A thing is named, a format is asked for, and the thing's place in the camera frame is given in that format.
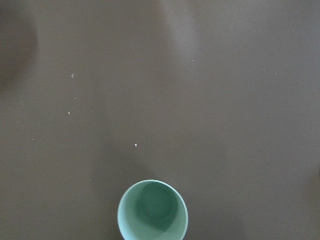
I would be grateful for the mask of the green cup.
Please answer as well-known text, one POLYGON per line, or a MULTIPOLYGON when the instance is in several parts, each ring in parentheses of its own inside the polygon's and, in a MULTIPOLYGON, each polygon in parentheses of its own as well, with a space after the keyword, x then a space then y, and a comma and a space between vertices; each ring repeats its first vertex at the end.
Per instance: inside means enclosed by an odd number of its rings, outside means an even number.
POLYGON ((117 209, 124 240, 182 240, 189 225, 187 205, 169 184, 147 179, 130 186, 117 209))

